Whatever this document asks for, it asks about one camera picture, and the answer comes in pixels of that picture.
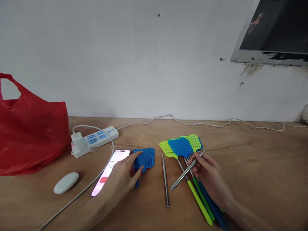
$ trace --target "hand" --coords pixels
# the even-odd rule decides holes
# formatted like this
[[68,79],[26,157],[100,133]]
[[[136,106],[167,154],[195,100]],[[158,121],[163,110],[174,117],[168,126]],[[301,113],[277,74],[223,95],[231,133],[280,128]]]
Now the hand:
[[109,198],[116,206],[133,189],[144,168],[134,174],[133,162],[140,154],[142,151],[133,153],[114,165],[102,190],[95,196],[96,201],[101,201],[100,197]]
[[195,152],[188,161],[188,164],[190,165],[194,159],[197,159],[197,163],[192,168],[193,174],[200,178],[212,200],[221,209],[228,210],[233,204],[234,199],[222,177],[221,169],[212,158],[205,153],[201,157],[200,153]]

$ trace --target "charging cable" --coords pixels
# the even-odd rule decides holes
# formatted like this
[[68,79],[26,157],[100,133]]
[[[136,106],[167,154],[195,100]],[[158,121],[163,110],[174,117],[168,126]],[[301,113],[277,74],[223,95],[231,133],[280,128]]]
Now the charging cable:
[[[217,127],[217,128],[222,128],[222,127],[224,127],[224,126],[230,124],[231,120],[238,120],[238,121],[242,121],[242,122],[244,122],[244,123],[250,125],[253,129],[264,128],[264,129],[268,129],[268,130],[272,130],[272,131],[277,131],[277,132],[282,132],[282,131],[284,131],[285,128],[286,128],[285,125],[290,126],[290,127],[306,127],[306,128],[308,128],[308,126],[293,126],[293,125],[289,125],[289,124],[287,124],[286,122],[283,122],[283,123],[282,123],[282,129],[280,129],[280,130],[278,130],[278,129],[272,129],[272,128],[267,128],[267,127],[254,127],[254,126],[252,126],[250,123],[248,123],[248,122],[246,122],[246,121],[243,121],[243,120],[240,120],[240,119],[235,119],[235,118],[229,119],[229,121],[228,121],[226,124],[223,124],[223,125],[221,125],[221,126],[213,125],[213,124],[206,124],[206,123],[187,124],[187,123],[178,121],[177,119],[175,119],[175,118],[173,117],[173,115],[167,114],[167,115],[161,115],[161,116],[154,117],[150,122],[145,123],[145,124],[128,124],[128,125],[125,125],[125,126],[123,126],[123,127],[118,128],[117,130],[120,130],[120,129],[122,129],[122,128],[131,126],[131,125],[147,125],[147,124],[151,123],[154,119],[157,119],[157,118],[160,118],[160,117],[165,117],[165,116],[171,116],[176,122],[179,122],[179,123],[182,123],[182,124],[186,124],[186,125],[189,125],[189,126],[195,126],[195,125],[198,125],[198,124],[203,124],[203,125],[213,126],[213,127]],[[96,129],[98,129],[98,130],[100,130],[100,131],[102,130],[102,129],[98,128],[98,127],[94,127],[94,126],[90,126],[90,125],[78,125],[78,126],[73,127],[73,129],[72,129],[73,134],[75,134],[75,130],[74,130],[74,129],[75,129],[76,127],[91,127],[91,128],[96,128]],[[112,143],[112,153],[111,153],[111,156],[110,156],[110,159],[109,159],[109,161],[110,161],[111,158],[112,158],[112,156],[113,156],[115,146],[114,146],[114,144],[113,144],[113,140],[112,140],[111,136],[110,136],[108,133],[106,133],[106,134],[108,135],[108,137],[110,138],[111,143]],[[86,191],[86,190],[87,190],[87,189],[88,189],[88,188],[100,177],[100,175],[103,173],[103,171],[104,171],[105,168],[107,167],[109,161],[107,162],[107,164],[106,164],[106,166],[103,168],[103,170],[100,172],[100,174],[99,174],[99,175],[98,175],[98,176],[97,176],[97,177],[96,177],[96,178],[95,178],[84,190],[82,190],[74,199],[72,199],[66,206],[64,206],[59,212],[57,212],[52,218],[50,218],[50,219],[49,219],[44,225],[42,225],[41,228],[39,228],[37,231],[43,230],[43,229],[45,228],[45,226],[47,226],[47,225],[49,224],[49,222],[51,222],[57,215],[59,215],[64,209],[66,209],[71,203],[73,203],[74,200],[76,200],[81,194],[83,194],[83,192]]]
[[[92,128],[96,128],[96,129],[98,129],[98,130],[102,130],[102,129],[100,129],[100,128],[98,128],[98,127],[94,127],[94,126],[89,126],[89,125],[78,125],[78,126],[75,126],[75,127],[73,127],[73,134],[75,134],[75,131],[74,131],[74,128],[76,128],[76,127],[92,127]],[[56,216],[58,216],[64,209],[66,209],[71,203],[73,203],[74,202],[74,200],[76,200],[81,194],[83,194],[83,192],[84,191],[86,191],[99,177],[100,177],[100,175],[103,173],[103,171],[105,170],[105,168],[107,167],[107,165],[108,165],[108,163],[110,162],[110,160],[111,160],[111,158],[112,158],[112,156],[113,156],[113,153],[114,153],[114,150],[115,150],[115,146],[114,146],[114,144],[113,144],[113,140],[112,140],[112,138],[111,138],[111,136],[108,134],[108,133],[105,133],[105,134],[107,134],[108,135],[108,137],[110,138],[110,140],[111,140],[111,143],[112,143],[112,153],[111,153],[111,156],[110,156],[110,159],[108,160],[108,162],[107,162],[107,164],[106,164],[106,166],[103,168],[103,170],[99,173],[99,175],[84,189],[84,190],[82,190],[74,199],[72,199],[66,206],[64,206],[59,212],[57,212],[52,218],[50,218],[45,224],[43,224],[37,231],[41,231],[41,230],[43,230],[48,224],[49,224],[49,222],[51,222]]]

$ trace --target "smartphone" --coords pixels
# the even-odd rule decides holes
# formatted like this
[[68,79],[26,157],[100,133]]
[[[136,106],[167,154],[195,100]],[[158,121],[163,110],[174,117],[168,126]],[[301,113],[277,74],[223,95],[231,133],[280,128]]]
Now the smartphone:
[[100,176],[97,184],[95,185],[92,193],[91,193],[91,197],[95,197],[100,190],[103,188],[108,176],[111,173],[111,170],[113,168],[113,166],[123,160],[125,157],[127,157],[130,154],[130,150],[115,150],[115,152],[113,153],[107,167],[105,168],[105,170],[103,171],[102,175]]

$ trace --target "white computer mouse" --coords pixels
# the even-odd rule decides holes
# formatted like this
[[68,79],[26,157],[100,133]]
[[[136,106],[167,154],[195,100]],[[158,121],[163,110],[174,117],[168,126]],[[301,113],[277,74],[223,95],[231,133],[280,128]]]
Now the white computer mouse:
[[69,190],[78,180],[79,174],[69,173],[65,177],[63,177],[54,187],[54,193],[62,194]]

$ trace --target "red button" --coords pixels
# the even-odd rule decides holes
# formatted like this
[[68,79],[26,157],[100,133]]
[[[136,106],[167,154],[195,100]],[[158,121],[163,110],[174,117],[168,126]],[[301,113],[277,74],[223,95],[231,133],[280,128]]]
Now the red button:
[[100,182],[100,183],[105,183],[107,179],[108,179],[108,177],[102,177],[102,178],[99,180],[99,182]]

